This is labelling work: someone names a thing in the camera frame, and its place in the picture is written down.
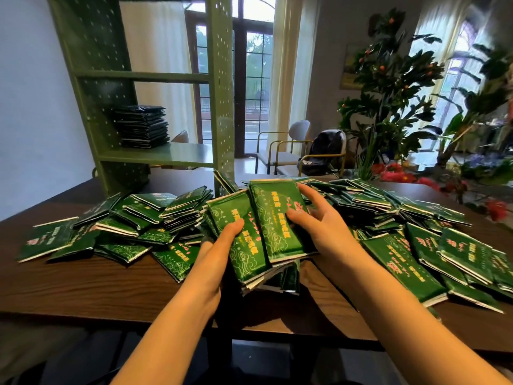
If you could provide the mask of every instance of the black bag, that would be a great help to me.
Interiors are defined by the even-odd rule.
[[[322,131],[313,141],[308,155],[340,154],[343,143],[341,133],[341,130]],[[341,166],[341,157],[308,157],[303,160],[302,173],[308,176],[325,175],[340,171]]]

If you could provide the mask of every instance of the dark wood tabletop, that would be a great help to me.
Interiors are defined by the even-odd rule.
[[[154,169],[143,191],[182,194],[213,187],[211,171]],[[242,179],[261,178],[246,174]],[[472,228],[463,231],[498,250],[513,253],[513,237],[484,217],[457,205],[430,187],[378,183],[412,199],[440,203],[465,212]],[[104,199],[100,184],[90,180],[0,223],[0,313],[60,324],[148,324],[179,288],[149,256],[130,267],[102,257],[46,264],[45,259],[18,264],[15,257],[36,224],[80,215]],[[301,294],[254,291],[223,305],[216,326],[234,338],[286,341],[313,338],[323,344],[379,349],[360,314],[311,261],[301,263]],[[513,353],[513,305],[505,314],[453,302],[437,304],[443,323],[472,349]]]

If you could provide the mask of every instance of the french door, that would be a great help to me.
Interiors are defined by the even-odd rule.
[[[233,8],[234,150],[235,157],[243,157],[256,154],[258,135],[269,127],[274,0],[233,0]],[[196,9],[185,12],[192,72],[206,73],[205,13]],[[195,85],[195,102],[198,139],[212,143],[208,85]],[[265,148],[266,142],[263,134],[260,145]]]

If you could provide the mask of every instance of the green metal shelf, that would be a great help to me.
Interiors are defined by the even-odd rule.
[[[75,77],[82,78],[126,78],[141,82],[164,82],[164,83],[209,83],[208,74],[183,74],[183,73],[148,73],[140,71],[122,70],[75,70],[72,73]]]
[[[119,148],[99,154],[100,161],[214,167],[212,145],[167,143],[151,149]]]
[[[140,188],[148,182],[149,165],[213,167],[233,178],[231,0],[205,0],[208,74],[133,71],[120,1],[169,0],[48,0],[105,193]],[[136,82],[208,83],[212,145],[170,143],[148,150],[121,148],[111,108],[152,104],[138,103]]]

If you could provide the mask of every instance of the framed picture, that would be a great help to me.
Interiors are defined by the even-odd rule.
[[[344,68],[342,71],[342,78],[340,80],[340,89],[343,90],[360,90],[362,85],[355,83],[356,72],[355,72],[355,56],[358,51],[368,47],[368,44],[351,44],[349,43],[346,47],[346,53],[344,56]]]

